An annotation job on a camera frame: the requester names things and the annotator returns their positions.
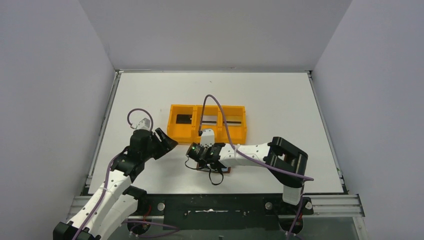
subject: gray wall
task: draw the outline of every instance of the gray wall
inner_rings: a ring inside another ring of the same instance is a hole
[[[352,0],[79,0],[117,69],[311,70]]]
[[[374,240],[424,238],[424,2],[353,0],[313,71]]]
[[[0,239],[52,238],[82,188],[113,78],[77,0],[0,1]]]

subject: orange tray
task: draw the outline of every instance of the orange tray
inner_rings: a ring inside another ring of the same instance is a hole
[[[248,128],[244,106],[222,106],[234,144],[245,144]],[[200,143],[198,134],[202,105],[171,105],[167,135],[182,144]],[[201,129],[212,129],[215,143],[228,143],[223,116],[218,106],[206,105]]]

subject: white table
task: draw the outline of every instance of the white table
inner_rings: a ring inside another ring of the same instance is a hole
[[[308,155],[305,193],[342,193],[314,93],[306,73],[122,73],[104,132],[89,193],[103,182],[111,158],[129,145],[133,129],[127,113],[143,108],[154,128],[166,132],[171,104],[201,105],[206,94],[222,105],[245,106],[247,145],[283,137]],[[134,112],[131,121],[145,118]],[[164,157],[151,159],[133,183],[150,194],[257,194],[282,193],[283,185],[265,168],[237,166],[222,184],[211,184],[208,173],[184,166],[188,145],[179,145]],[[221,176],[213,174],[219,182]]]

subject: metal bolt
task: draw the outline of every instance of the metal bolt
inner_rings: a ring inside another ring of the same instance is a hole
[[[311,210],[312,209],[312,203],[310,201],[308,201],[305,205],[305,208],[308,209],[308,210]]]
[[[265,209],[266,209],[266,210],[271,210],[271,209],[273,209],[273,204],[272,204],[272,203],[270,203],[270,202],[265,203]]]
[[[157,205],[157,210],[159,210],[159,211],[163,211],[164,209],[165,209],[165,203],[160,202],[160,203]]]

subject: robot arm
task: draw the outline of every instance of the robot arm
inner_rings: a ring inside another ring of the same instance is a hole
[[[277,169],[298,175],[305,174],[308,155],[282,137],[275,136],[271,142],[259,145],[240,145],[236,147],[236,150]],[[207,166],[209,169],[218,171],[235,166],[262,167],[240,155],[236,150],[228,143],[202,145],[192,143],[186,155],[195,160],[200,167]],[[301,199],[303,179],[271,169],[269,171],[283,184],[283,201],[297,205]]]
[[[151,158],[155,160],[161,158],[177,144],[160,128],[155,132],[146,129],[135,130],[129,146],[125,148],[126,151],[116,156],[111,164],[107,187],[103,183],[82,210],[68,223],[60,222],[53,231],[53,240],[108,239],[109,235],[137,210],[138,200],[146,195],[146,191],[131,186],[144,170],[145,162]],[[93,209],[95,212],[90,217],[89,214]],[[81,226],[83,229],[75,238]]]

